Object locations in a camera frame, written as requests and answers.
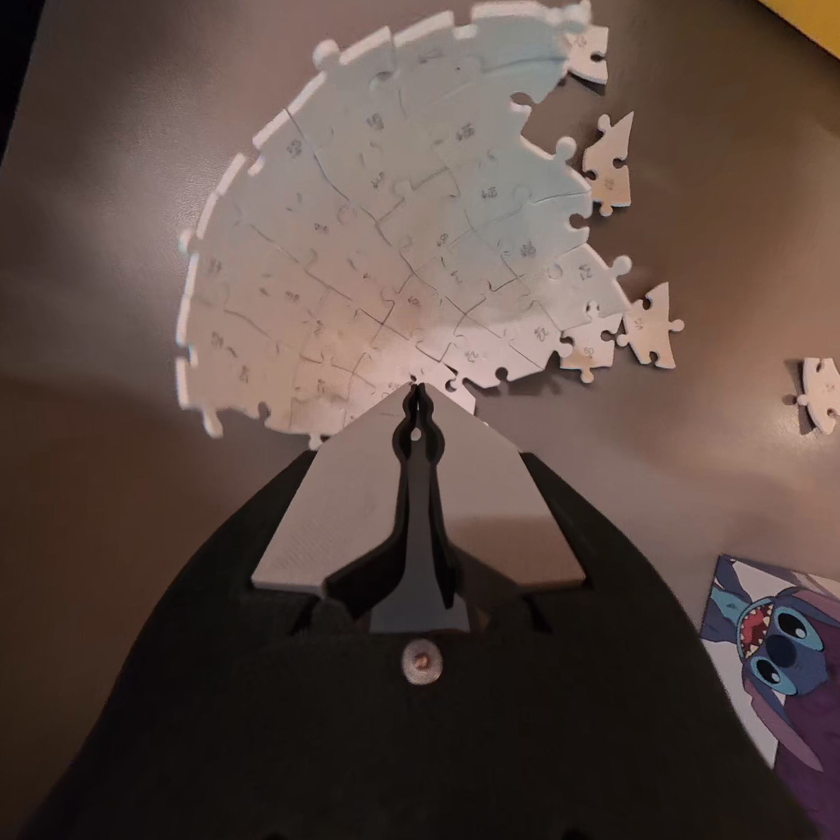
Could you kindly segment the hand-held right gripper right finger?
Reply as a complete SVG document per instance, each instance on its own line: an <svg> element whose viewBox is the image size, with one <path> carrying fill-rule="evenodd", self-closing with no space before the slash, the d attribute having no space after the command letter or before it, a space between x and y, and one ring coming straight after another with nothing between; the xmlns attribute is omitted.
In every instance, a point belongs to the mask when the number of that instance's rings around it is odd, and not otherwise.
<svg viewBox="0 0 840 840"><path fill-rule="evenodd" d="M585 573L512 442L420 385L434 569L446 606L492 613L521 596L580 587Z"/></svg>

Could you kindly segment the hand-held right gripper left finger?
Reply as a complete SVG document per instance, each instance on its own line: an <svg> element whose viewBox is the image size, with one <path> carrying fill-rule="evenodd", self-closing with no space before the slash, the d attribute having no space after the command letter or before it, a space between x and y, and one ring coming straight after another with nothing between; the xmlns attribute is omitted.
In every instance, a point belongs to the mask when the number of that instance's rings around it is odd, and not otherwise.
<svg viewBox="0 0 840 840"><path fill-rule="evenodd" d="M254 573L260 590L369 612L400 583L417 387L406 383L323 443Z"/></svg>

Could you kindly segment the white puzzle piece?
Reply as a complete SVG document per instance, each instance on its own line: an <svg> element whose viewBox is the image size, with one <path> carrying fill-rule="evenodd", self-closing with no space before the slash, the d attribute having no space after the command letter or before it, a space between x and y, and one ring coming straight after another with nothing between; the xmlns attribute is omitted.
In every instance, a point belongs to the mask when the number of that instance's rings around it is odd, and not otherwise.
<svg viewBox="0 0 840 840"><path fill-rule="evenodd" d="M590 301L584 310L585 321L562 333L561 338L571 341L571 352L560 361L560 368L578 371L581 382L594 381L596 369L613 365L616 347L615 335L621 325L623 312L603 316L598 305Z"/></svg>
<svg viewBox="0 0 840 840"><path fill-rule="evenodd" d="M839 372L831 358L786 359L784 368L794 390L782 396L797 411L801 434L829 435L839 422Z"/></svg>
<svg viewBox="0 0 840 840"><path fill-rule="evenodd" d="M572 38L568 73L579 80L604 86L608 80L606 52L610 29L590 24Z"/></svg>
<svg viewBox="0 0 840 840"><path fill-rule="evenodd" d="M663 282L624 312L623 332L617 334L615 341L619 347L630 347L640 364L654 362L660 369L672 370L676 362L669 337L684 327L682 320L670 317L669 283Z"/></svg>
<svg viewBox="0 0 840 840"><path fill-rule="evenodd" d="M603 217L609 217L614 209L629 207L632 203L626 160L633 121L633 111L616 123L611 122L608 114L601 115L596 125L601 136L583 153L583 172L594 176L591 180L592 201L599 204Z"/></svg>

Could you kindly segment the partly built white puzzle ball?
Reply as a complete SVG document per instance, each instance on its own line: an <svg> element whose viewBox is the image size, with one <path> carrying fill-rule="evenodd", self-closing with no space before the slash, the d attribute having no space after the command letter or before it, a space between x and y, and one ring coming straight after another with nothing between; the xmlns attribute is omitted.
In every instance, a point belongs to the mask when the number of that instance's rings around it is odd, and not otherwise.
<svg viewBox="0 0 840 840"><path fill-rule="evenodd" d="M523 136L565 77L588 2L479 3L342 49L231 161L194 230L175 340L178 403L324 438L406 383L468 412L571 352L562 333L630 302L574 221L591 183Z"/></svg>

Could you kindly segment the cartoon printed puzzle box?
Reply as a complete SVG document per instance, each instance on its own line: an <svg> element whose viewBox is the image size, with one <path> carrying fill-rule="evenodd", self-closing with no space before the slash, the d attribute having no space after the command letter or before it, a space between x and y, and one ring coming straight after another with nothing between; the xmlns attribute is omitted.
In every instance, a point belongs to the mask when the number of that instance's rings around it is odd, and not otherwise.
<svg viewBox="0 0 840 840"><path fill-rule="evenodd" d="M839 582L721 554L700 638L820 838L839 838Z"/></svg>

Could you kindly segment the yellow plastic bin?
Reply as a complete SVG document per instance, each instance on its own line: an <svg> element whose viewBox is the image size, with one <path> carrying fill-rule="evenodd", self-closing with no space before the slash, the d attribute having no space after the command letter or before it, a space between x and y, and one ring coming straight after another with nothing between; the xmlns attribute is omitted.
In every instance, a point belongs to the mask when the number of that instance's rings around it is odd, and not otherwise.
<svg viewBox="0 0 840 840"><path fill-rule="evenodd" d="M830 56L839 60L839 1L760 1Z"/></svg>

